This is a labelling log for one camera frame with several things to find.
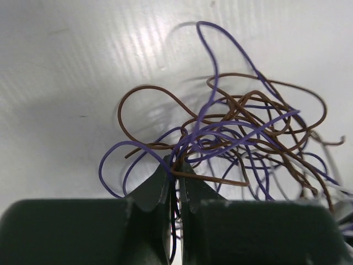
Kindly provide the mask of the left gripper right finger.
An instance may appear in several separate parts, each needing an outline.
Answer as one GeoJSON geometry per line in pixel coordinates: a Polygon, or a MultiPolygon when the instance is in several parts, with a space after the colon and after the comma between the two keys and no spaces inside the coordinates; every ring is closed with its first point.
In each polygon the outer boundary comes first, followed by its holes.
{"type": "Polygon", "coordinates": [[[344,264],[326,208],[307,201],[227,200],[178,169],[184,264],[344,264]]]}

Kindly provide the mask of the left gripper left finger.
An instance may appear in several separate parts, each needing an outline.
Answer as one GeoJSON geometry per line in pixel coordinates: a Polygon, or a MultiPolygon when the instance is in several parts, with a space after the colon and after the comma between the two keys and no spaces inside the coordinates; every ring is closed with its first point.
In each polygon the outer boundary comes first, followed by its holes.
{"type": "Polygon", "coordinates": [[[1,216],[2,264],[171,264],[165,167],[121,199],[26,199],[1,216]]]}

